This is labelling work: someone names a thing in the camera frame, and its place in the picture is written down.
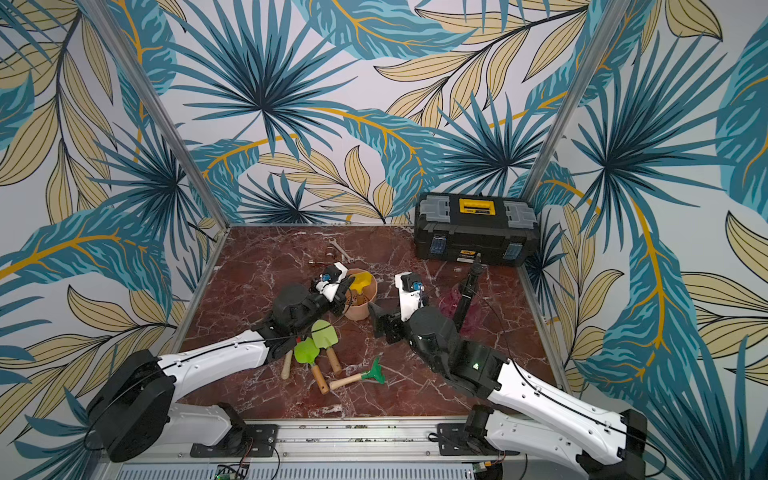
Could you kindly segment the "light green toy spade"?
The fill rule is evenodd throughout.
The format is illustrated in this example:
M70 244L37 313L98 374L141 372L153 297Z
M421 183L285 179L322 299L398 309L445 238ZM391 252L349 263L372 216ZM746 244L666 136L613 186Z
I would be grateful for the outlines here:
M342 366L334 350L339 338L334 326L326 320L317 320L312 325L311 334L315 345L326 351L333 372L340 375Z

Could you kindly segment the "yellow toy shovel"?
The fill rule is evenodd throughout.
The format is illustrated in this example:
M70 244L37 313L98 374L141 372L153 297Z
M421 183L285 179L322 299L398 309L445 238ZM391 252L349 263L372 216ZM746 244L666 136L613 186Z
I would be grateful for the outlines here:
M367 271L361 271L353 275L354 280L349 289L357 295L363 295L364 289L373 283L373 276Z

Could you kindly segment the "pink transparent spray bottle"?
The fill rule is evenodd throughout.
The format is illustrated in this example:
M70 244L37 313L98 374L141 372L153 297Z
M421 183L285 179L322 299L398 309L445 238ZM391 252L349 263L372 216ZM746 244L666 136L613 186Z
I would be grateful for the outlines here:
M443 316L453 321L458 331L461 331L464 327L472 301L477 294L478 281L483 269L480 257L476 257L470 266L467 276L440 299L438 305L440 312Z

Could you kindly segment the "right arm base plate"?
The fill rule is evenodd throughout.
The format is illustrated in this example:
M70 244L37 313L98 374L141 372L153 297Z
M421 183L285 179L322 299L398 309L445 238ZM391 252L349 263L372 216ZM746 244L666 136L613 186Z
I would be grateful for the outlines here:
M470 435L463 423L439 423L436 430L428 434L428 440L436 443L439 454L446 457L501 454L484 439Z

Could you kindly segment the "red toy shovel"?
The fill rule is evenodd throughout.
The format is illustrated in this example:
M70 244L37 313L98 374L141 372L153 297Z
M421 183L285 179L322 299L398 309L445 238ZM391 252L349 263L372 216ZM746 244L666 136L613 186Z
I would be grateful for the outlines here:
M288 380L290 378L293 358L294 358L293 351L288 351L283 359L283 364L280 372L280 378L282 380Z

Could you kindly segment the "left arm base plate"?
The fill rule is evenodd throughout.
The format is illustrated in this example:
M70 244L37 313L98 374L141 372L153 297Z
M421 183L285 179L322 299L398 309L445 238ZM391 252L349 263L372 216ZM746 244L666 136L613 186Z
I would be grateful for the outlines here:
M233 426L214 445L194 443L192 458L269 458L272 456L279 426L277 424L244 424Z

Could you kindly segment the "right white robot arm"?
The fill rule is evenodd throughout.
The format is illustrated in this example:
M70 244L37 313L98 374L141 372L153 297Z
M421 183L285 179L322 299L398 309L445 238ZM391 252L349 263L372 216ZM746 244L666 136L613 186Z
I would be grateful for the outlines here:
M483 400L464 425L471 448L532 455L584 479L645 478L644 415L605 410L558 390L502 352L462 338L435 307L408 319L376 304L368 309L375 336L408 344L455 390Z

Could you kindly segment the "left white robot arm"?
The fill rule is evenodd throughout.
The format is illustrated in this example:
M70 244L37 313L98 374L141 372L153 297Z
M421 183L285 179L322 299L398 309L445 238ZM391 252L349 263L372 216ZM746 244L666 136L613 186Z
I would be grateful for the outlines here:
M89 403L84 447L105 451L114 463L172 444L204 454L247 455L254 436L231 405L187 405L182 398L283 359L325 314L342 314L353 281L334 268L313 287L284 287L261 323L231 338L176 354L131 354Z

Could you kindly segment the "bright green toy trowel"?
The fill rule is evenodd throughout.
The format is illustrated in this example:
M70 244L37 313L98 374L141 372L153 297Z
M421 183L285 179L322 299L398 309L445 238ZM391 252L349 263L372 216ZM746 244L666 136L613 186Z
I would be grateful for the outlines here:
M312 338L307 338L298 342L294 348L294 358L302 365L308 366L314 378L315 384L322 394L328 394L330 388L325 380L323 373L316 364L316 358L319 355L319 347Z

